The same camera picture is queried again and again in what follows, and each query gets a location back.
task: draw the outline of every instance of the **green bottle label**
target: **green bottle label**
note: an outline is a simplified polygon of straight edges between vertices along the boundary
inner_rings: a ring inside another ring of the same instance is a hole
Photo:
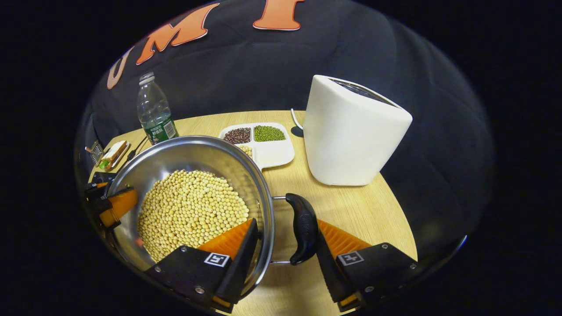
[[[174,120],[172,120],[171,115],[162,123],[154,127],[145,128],[144,131],[148,136],[148,140],[153,145],[178,136],[178,130],[175,127]]]

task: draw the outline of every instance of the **white cable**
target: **white cable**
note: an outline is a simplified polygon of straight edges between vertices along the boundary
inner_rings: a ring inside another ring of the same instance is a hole
[[[305,130],[304,128],[302,128],[302,126],[298,123],[297,118],[294,115],[294,111],[293,109],[291,109],[291,114],[293,115],[293,121],[295,124],[297,124],[298,127],[300,127],[302,130]]]

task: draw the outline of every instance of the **black fabric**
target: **black fabric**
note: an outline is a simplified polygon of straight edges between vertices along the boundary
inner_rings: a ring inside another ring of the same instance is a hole
[[[263,0],[228,0],[205,20],[208,34],[168,45],[122,77],[108,72],[91,105],[102,143],[141,127],[138,79],[153,71],[174,119],[251,110],[305,110],[312,76],[357,82],[413,116],[381,174],[402,206],[421,257],[469,234],[489,200],[493,143],[482,104],[457,67],[409,28],[351,1],[298,2],[298,31],[258,30]],[[190,12],[170,21],[175,26]]]

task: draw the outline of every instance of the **wooden table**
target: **wooden table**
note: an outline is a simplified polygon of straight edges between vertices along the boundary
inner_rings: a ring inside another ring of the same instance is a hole
[[[299,122],[305,112],[296,111]],[[181,136],[217,137],[222,129],[242,123],[277,122],[287,131],[294,126],[290,111],[254,111],[200,116],[176,120]],[[134,149],[144,138],[141,129],[115,137],[108,146],[127,140]],[[394,194],[379,174],[363,187],[327,186],[318,182],[306,162],[304,139],[291,134],[295,157],[289,164],[264,169],[263,174],[272,196],[295,193],[306,198],[316,216],[376,245],[388,242],[412,259],[418,259],[414,236]],[[147,141],[139,152],[149,148]],[[117,171],[124,163],[115,167]],[[275,243],[272,260],[288,260],[296,250],[293,234],[293,211],[285,201],[274,201]],[[297,265],[270,264],[258,285],[234,306],[233,315],[340,315],[332,302],[316,256]]]

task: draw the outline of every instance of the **stainless steel pot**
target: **stainless steel pot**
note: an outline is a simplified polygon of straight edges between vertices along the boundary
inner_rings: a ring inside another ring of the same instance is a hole
[[[314,255],[318,224],[314,210],[305,199],[291,193],[285,197],[272,198],[260,169],[237,146],[215,137],[184,136],[158,143],[141,152],[119,170],[107,193],[111,196],[127,186],[134,187],[138,192],[139,202],[121,218],[121,224],[111,233],[119,254],[140,271],[146,271],[156,264],[137,242],[141,202],[154,182],[182,169],[209,171],[218,177],[225,177],[246,202],[250,218],[257,220],[259,240],[242,297],[260,283],[271,260],[275,236],[273,199],[286,199],[293,206],[293,227],[298,243],[297,251],[289,261],[274,263],[296,265]]]

